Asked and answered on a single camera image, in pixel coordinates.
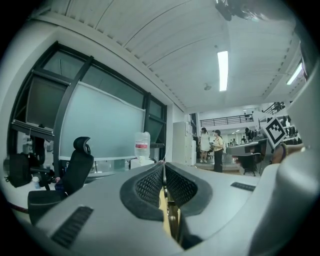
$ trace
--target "ceiling light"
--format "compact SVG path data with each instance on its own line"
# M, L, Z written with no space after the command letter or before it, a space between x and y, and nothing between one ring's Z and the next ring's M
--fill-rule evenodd
M228 51L218 52L219 61L219 77L220 77L220 92L226 91L228 86Z
M299 66L296 68L295 72L293 73L293 75L289 79L289 81L286 83L288 86L291 85L294 82L294 80L296 80L296 78L299 75L299 73L301 72L301 70L302 70L302 62L299 64Z

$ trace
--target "ceiling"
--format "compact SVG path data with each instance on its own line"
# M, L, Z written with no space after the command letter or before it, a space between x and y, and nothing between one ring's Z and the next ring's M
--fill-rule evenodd
M48 3L36 19L51 17L50 22L56 24L62 18L76 21L106 41L116 42L119 51L138 61L137 69L147 70L154 84L189 113L283 101L304 85L301 78L286 84L302 58L294 25L289 22L236 17L227 22L214 0ZM219 92L217 52L221 51L229 51L225 92ZM211 89L204 90L205 84Z

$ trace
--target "red label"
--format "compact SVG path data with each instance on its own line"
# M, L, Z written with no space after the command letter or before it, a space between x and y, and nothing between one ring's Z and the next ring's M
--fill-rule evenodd
M147 149L147 148L148 148L148 145L135 144L135 147L136 147L137 149Z

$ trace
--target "white dress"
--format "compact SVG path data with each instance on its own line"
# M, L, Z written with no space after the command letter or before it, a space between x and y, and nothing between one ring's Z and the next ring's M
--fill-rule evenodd
M200 136L200 149L201 151L209 151L210 150L210 144L209 144L209 133L201 133Z

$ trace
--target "black office chair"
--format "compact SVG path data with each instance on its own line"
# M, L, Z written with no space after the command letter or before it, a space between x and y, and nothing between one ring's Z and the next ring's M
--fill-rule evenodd
M91 155L87 141L89 137L79 137L73 142L75 150L66 173L61 181L63 190L30 191L28 194L28 213L33 225L53 206L66 197L78 191L85 184L86 178L93 166L94 157Z

